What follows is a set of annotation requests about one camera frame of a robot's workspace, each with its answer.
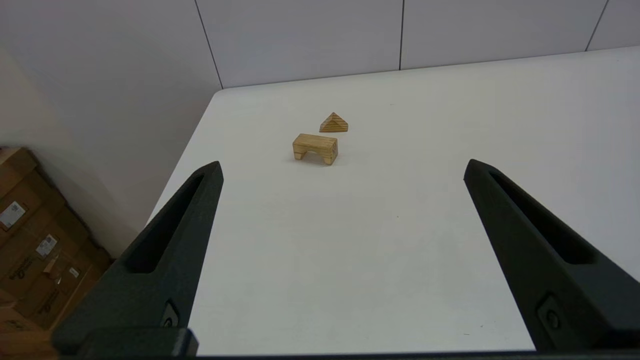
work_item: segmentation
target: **wooden block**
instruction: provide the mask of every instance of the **wooden block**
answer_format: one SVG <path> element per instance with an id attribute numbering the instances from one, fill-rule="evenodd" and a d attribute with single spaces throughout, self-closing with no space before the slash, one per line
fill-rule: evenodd
<path id="1" fill-rule="evenodd" d="M 331 113 L 331 115 L 320 124 L 321 133 L 344 133 L 346 131 L 349 131 L 349 124 L 336 113 Z"/>
<path id="2" fill-rule="evenodd" d="M 293 141 L 293 156 L 296 160 L 302 160 L 307 151 L 318 153 L 324 159 L 325 164 L 331 165 L 338 156 L 338 139 L 300 134 Z"/>

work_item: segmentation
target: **cardboard box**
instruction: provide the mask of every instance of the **cardboard box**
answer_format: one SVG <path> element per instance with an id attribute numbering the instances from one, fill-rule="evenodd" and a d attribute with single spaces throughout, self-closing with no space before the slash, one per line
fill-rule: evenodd
<path id="1" fill-rule="evenodd" d="M 96 247 L 91 241 L 87 241 L 80 251 L 84 252 L 93 265 L 101 272 L 107 271 L 111 265 L 111 256 L 101 247 Z"/>
<path id="2" fill-rule="evenodd" d="M 16 263 L 24 261 L 25 254 L 33 251 L 38 235 L 54 220 L 63 206 L 64 199 L 58 192 L 54 192 L 20 230 L 0 248 L 0 280 L 9 273 Z M 15 300 L 17 300 L 15 296 L 0 288 L 0 304 Z"/>
<path id="3" fill-rule="evenodd" d="M 68 208 L 63 208 L 42 234 L 51 235 L 60 244 L 62 253 L 72 258 L 89 238 L 89 232 Z"/>
<path id="4" fill-rule="evenodd" d="M 0 307 L 0 332 L 49 330 L 68 299 L 53 280 L 41 274 L 24 299 Z"/>
<path id="5" fill-rule="evenodd" d="M 74 258 L 61 254 L 47 265 L 44 273 L 56 283 L 63 294 L 71 296 L 91 266 L 89 257 L 80 251 Z"/>
<path id="6" fill-rule="evenodd" d="M 0 199 L 34 168 L 36 161 L 23 147 L 0 149 Z"/>
<path id="7" fill-rule="evenodd" d="M 73 259 L 78 249 L 87 240 L 88 232 L 67 208 L 63 208 L 52 222 L 27 246 L 26 250 L 15 256 L 13 266 L 0 279 L 0 301 L 21 299 L 38 276 L 51 261 L 60 256 Z M 28 241 L 29 234 L 22 241 Z"/>
<path id="8" fill-rule="evenodd" d="M 76 307 L 82 302 L 86 294 L 93 289 L 93 287 L 98 283 L 102 274 L 99 269 L 91 266 L 85 273 L 84 277 L 78 284 L 75 292 L 71 295 L 67 306 L 62 311 L 62 315 L 60 316 L 60 321 L 64 320 L 69 316 L 70 313 L 73 313 Z"/>
<path id="9" fill-rule="evenodd" d="M 0 241 L 11 237 L 52 193 L 53 189 L 35 170 L 15 185 L 0 199 Z"/>
<path id="10" fill-rule="evenodd" d="M 54 351 L 51 346 L 51 333 L 58 326 L 58 324 L 64 320 L 70 313 L 72 313 L 78 304 L 84 299 L 87 293 L 95 286 L 96 282 L 100 279 L 102 272 L 99 272 L 95 267 L 91 266 L 87 269 L 85 276 L 80 281 L 80 284 L 71 295 L 69 301 L 65 305 L 63 311 L 55 319 L 49 330 L 46 331 L 34 331 L 24 330 L 19 332 L 2 333 L 0 331 L 0 354 L 25 354 L 32 355 L 33 352 L 45 352 Z"/>

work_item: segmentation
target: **wooden arch block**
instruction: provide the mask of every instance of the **wooden arch block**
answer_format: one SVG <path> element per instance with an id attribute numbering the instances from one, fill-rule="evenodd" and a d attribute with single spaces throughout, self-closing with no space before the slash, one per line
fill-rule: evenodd
<path id="1" fill-rule="evenodd" d="M 338 139 L 327 136 L 300 134 L 293 141 L 293 156 L 302 160 L 307 151 L 313 151 L 322 156 L 324 163 L 331 165 L 338 156 Z"/>

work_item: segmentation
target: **triangular prism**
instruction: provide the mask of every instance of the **triangular prism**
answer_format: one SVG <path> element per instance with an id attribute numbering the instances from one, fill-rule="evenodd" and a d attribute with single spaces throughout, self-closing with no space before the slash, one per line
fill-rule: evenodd
<path id="1" fill-rule="evenodd" d="M 321 133 L 343 133 L 345 131 L 349 131 L 349 124 L 336 113 L 331 113 L 331 115 L 320 124 Z"/>

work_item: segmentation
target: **screw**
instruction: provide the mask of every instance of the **screw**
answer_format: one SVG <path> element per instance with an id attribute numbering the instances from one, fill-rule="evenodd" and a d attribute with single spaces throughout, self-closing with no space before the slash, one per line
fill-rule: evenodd
<path id="1" fill-rule="evenodd" d="M 547 324 L 549 324 L 552 329 L 560 328 L 560 317 L 558 317 L 558 314 L 556 314 L 555 311 L 547 311 Z"/>

